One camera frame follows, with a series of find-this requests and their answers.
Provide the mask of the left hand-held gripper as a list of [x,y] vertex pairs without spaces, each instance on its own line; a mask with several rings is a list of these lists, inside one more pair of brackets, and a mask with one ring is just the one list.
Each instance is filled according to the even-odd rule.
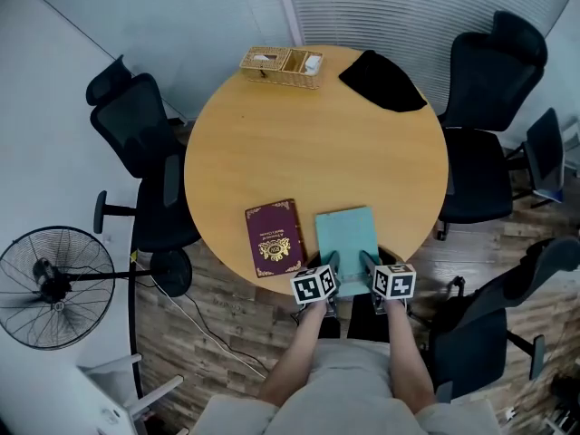
[[326,306],[324,317],[335,317],[335,301],[340,287],[338,271],[340,255],[334,250],[328,257],[327,265],[299,271],[292,279],[291,286],[299,311],[314,303]]

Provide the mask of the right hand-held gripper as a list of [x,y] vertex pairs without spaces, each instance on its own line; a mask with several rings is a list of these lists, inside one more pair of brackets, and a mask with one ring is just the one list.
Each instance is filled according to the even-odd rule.
[[416,271],[412,265],[379,266],[366,251],[360,252],[365,273],[372,285],[372,303],[376,314],[385,314],[384,302],[400,300],[406,302],[414,297]]

